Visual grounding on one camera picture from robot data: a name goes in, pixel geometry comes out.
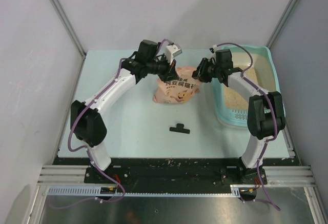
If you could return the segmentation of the orange cat litter bag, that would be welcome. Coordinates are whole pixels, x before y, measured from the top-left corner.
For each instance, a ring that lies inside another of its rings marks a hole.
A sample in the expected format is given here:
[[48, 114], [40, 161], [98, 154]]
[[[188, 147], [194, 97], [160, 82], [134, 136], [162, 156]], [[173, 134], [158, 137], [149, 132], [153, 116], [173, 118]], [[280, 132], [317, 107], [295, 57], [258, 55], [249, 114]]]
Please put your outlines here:
[[153, 96], [155, 103], [183, 104], [200, 91], [202, 82], [192, 77], [195, 67], [178, 67], [178, 80], [163, 82], [157, 79], [158, 88]]

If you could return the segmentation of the black bag clip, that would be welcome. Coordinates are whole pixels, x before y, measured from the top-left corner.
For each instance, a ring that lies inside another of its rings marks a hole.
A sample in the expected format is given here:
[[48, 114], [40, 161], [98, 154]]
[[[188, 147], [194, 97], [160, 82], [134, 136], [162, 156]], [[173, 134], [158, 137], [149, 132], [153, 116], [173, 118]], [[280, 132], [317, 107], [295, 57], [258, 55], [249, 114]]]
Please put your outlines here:
[[190, 129], [185, 128], [185, 125], [182, 123], [177, 123], [175, 127], [170, 127], [169, 131], [183, 133], [183, 134], [190, 134]]

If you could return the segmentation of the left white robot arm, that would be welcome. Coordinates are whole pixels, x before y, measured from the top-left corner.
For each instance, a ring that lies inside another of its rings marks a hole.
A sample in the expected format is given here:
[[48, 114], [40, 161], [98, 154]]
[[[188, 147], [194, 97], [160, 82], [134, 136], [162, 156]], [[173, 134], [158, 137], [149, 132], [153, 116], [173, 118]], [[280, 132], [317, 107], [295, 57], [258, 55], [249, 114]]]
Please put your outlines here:
[[104, 144], [107, 135], [104, 113], [149, 74], [157, 75], [163, 82], [178, 80], [175, 58], [180, 54], [181, 47], [168, 39], [158, 43], [144, 39], [137, 51], [120, 59], [116, 74], [98, 92], [85, 101], [75, 100], [71, 104], [68, 149], [70, 152], [85, 149], [101, 182], [113, 178], [109, 167], [112, 160]]

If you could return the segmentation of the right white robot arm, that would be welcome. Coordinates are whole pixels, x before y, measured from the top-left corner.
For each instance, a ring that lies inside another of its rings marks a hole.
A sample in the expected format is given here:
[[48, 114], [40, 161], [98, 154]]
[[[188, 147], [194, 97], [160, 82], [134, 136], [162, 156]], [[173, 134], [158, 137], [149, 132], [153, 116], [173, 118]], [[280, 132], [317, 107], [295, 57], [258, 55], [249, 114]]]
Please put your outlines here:
[[248, 184], [254, 177], [261, 178], [260, 169], [268, 144], [285, 128], [282, 95], [263, 89], [247, 77], [247, 69], [235, 67], [231, 50], [211, 48], [210, 51], [212, 56], [201, 60], [192, 77], [202, 83], [215, 78], [247, 101], [250, 139], [239, 158], [236, 177], [241, 183]]

